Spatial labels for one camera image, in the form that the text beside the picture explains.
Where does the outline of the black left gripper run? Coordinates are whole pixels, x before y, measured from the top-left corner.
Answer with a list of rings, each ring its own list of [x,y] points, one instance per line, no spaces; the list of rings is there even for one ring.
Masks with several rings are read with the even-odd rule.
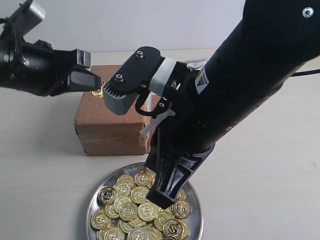
[[[73,71],[74,65],[90,68],[91,53],[75,49],[54,50],[45,41],[23,42],[15,55],[12,40],[0,41],[0,86],[36,96],[66,92],[90,92],[101,88],[101,78],[89,71]]]

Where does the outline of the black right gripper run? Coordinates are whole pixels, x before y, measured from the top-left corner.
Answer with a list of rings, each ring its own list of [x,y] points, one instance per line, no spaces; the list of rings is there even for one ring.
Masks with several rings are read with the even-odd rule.
[[[149,96],[141,109],[153,118],[144,133],[154,129],[145,166],[156,173],[146,198],[165,209],[210,155],[215,143],[200,109],[199,96],[209,85],[212,61],[163,61],[151,78]]]

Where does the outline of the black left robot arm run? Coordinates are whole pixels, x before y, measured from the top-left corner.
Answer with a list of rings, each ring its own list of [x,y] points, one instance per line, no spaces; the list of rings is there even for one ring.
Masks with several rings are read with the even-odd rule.
[[[0,86],[39,97],[100,88],[100,78],[88,71],[86,52],[55,50],[46,41],[24,39],[27,21],[2,18]]]

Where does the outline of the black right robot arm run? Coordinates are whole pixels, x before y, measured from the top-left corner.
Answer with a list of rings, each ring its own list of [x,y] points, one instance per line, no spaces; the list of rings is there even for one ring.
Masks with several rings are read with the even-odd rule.
[[[130,107],[152,122],[146,166],[155,171],[148,200],[166,208],[215,144],[290,77],[320,54],[317,0],[247,0],[241,21],[204,66],[140,47],[105,83],[80,69],[67,79],[71,92],[102,90],[117,115]]]

